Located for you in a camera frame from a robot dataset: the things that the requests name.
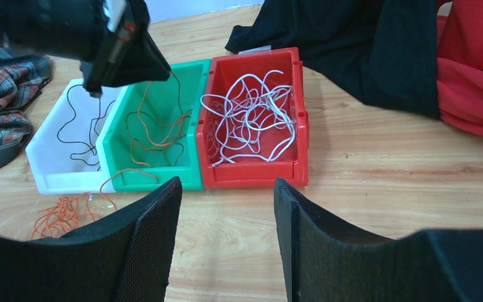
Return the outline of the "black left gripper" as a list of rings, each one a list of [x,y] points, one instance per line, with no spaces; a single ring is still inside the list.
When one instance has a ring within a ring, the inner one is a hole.
[[[80,63],[83,88],[93,98],[103,87],[145,81],[166,81],[171,67],[147,31],[150,15],[145,1],[98,1],[100,42],[93,57]]]

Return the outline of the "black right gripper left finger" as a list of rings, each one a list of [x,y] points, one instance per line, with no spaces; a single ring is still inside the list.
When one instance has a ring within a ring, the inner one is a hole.
[[[0,301],[163,301],[181,200],[173,177],[59,238],[0,237]]]

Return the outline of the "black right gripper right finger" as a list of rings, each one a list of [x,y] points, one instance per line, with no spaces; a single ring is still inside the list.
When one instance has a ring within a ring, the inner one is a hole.
[[[334,215],[285,179],[274,215],[289,301],[483,301],[483,230],[393,240]]]

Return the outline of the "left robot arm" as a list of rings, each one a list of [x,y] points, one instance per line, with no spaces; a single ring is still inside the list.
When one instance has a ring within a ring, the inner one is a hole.
[[[92,97],[104,87],[166,81],[171,68],[148,32],[144,1],[0,1],[0,47],[78,60]]]

